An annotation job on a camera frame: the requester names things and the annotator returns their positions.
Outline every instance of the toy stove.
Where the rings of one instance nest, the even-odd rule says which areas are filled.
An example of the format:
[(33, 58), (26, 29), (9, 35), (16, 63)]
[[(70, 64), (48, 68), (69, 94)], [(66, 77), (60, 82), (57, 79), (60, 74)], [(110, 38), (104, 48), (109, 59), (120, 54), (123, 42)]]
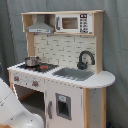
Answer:
[(48, 72), (57, 67), (58, 65), (47, 64), (47, 63), (39, 63), (39, 65), (37, 66), (27, 66), (25, 64), (18, 66), (18, 68), (21, 69), (26, 69), (34, 72), (42, 72), (42, 73)]
[(26, 66), (25, 63), (15, 65), (11, 70), (11, 81), (13, 84), (44, 92), (43, 74), (57, 68), (58, 65), (39, 63), (34, 67)]

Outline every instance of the backsplash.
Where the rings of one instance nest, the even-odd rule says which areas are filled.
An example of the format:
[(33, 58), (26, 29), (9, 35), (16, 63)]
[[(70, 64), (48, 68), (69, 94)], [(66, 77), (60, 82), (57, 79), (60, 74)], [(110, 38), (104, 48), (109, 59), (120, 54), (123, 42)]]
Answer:
[[(42, 62), (77, 67), (79, 55), (82, 51), (90, 51), (95, 57), (95, 37), (77, 35), (45, 35), (34, 36), (35, 55)], [(95, 70), (91, 65), (91, 58), (83, 55), (83, 62), (88, 62), (88, 69)]]

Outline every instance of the stovetop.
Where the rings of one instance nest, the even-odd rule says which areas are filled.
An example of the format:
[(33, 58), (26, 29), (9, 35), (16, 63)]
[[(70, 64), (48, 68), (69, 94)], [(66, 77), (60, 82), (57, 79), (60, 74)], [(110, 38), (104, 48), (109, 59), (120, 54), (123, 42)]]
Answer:
[(22, 69), (30, 70), (30, 71), (34, 71), (34, 72), (42, 72), (42, 73), (48, 72), (57, 67), (59, 67), (59, 66), (53, 65), (53, 64), (47, 64), (47, 63), (40, 63), (37, 66), (31, 66), (31, 67), (27, 66), (26, 64), (18, 66), (18, 68), (22, 68)]

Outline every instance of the oven window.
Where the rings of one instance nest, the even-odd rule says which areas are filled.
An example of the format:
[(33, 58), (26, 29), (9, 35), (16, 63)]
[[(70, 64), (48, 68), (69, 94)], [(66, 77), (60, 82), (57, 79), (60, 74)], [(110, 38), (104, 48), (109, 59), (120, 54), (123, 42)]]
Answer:
[(78, 19), (76, 17), (72, 18), (62, 18), (63, 29), (78, 29)]

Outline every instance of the microwave door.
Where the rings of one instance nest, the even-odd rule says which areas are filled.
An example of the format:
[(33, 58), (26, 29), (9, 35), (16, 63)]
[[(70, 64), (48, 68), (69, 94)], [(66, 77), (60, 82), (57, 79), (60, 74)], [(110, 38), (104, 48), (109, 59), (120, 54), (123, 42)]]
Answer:
[(58, 14), (56, 19), (57, 32), (80, 33), (80, 14)]

